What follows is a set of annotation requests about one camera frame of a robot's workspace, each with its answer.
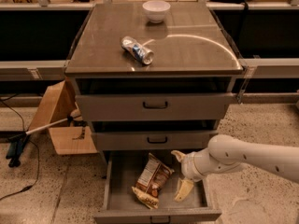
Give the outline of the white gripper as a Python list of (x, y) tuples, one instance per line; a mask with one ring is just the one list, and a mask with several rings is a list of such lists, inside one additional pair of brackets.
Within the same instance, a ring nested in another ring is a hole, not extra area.
[(176, 157), (178, 162), (181, 162), (181, 172), (186, 177), (178, 180), (174, 200), (179, 203), (191, 193), (194, 186), (193, 182), (199, 182), (206, 177), (199, 168), (204, 157), (202, 152), (191, 152), (185, 155), (179, 150), (172, 150), (171, 154)]

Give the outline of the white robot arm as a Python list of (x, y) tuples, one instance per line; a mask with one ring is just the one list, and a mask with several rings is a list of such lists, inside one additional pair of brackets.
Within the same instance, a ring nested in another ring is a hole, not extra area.
[(230, 135), (213, 136), (207, 147), (184, 154), (172, 150), (180, 163), (183, 179), (178, 180), (175, 201), (182, 202), (194, 183), (210, 174), (238, 172), (244, 163), (263, 169), (292, 182), (299, 182), (299, 148), (249, 143)]

